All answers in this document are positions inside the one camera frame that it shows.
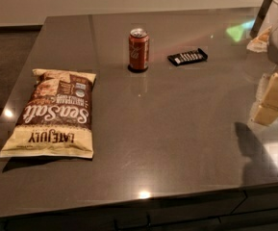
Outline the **black snack bar wrapper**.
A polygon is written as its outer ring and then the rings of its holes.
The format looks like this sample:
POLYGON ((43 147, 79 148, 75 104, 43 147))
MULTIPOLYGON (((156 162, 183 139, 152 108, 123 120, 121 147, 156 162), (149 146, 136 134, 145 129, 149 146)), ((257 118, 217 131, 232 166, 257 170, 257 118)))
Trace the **black snack bar wrapper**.
POLYGON ((169 55, 167 59, 175 66, 196 64, 208 60, 208 55, 201 49, 190 50, 183 53, 169 55))

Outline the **red coke can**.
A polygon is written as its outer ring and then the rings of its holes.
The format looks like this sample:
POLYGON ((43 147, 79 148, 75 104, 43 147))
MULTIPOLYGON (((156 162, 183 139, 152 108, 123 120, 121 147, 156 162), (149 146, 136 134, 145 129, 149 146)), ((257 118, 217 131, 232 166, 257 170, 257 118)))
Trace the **red coke can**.
POLYGON ((148 68, 149 36, 142 28, 135 28, 129 35, 129 67, 134 72, 148 68))

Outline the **dark box behind cup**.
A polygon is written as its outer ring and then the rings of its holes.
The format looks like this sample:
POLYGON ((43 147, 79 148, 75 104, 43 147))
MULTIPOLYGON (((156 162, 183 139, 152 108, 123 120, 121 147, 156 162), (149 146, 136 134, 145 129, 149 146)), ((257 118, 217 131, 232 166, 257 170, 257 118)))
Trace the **dark box behind cup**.
POLYGON ((265 17, 273 0, 263 0, 263 3, 258 11, 254 24, 250 31, 250 37, 255 38, 263 28, 265 17))

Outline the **brown sea salt chip bag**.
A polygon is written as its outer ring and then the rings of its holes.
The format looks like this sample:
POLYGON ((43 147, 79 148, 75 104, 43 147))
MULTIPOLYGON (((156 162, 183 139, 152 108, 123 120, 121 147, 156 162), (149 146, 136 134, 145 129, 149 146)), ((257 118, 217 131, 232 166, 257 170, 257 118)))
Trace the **brown sea salt chip bag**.
POLYGON ((93 73, 33 70, 37 84, 0 156, 93 157, 93 73))

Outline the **crumpled snack wrapper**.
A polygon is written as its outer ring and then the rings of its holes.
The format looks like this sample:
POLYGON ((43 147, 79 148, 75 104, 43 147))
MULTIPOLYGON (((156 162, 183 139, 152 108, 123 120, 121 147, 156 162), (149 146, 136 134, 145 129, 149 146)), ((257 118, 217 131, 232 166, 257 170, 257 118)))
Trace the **crumpled snack wrapper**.
POLYGON ((270 31, 271 31, 270 27, 264 29, 260 34, 258 34, 247 44, 246 49, 255 53, 266 52, 270 31))

